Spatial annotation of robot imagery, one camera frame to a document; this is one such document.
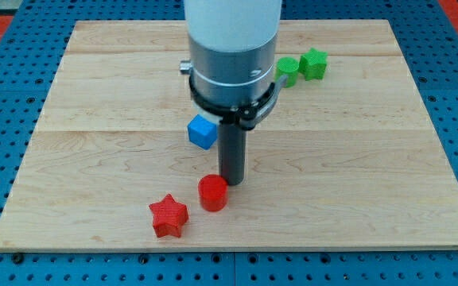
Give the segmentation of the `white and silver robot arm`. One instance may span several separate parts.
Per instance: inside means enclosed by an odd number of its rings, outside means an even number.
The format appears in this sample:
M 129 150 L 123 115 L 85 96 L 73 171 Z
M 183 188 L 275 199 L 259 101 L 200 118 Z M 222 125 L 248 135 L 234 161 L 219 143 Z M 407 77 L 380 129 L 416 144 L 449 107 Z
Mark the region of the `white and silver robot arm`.
M 217 106 L 243 106 L 273 81 L 281 0 L 185 0 L 191 82 Z

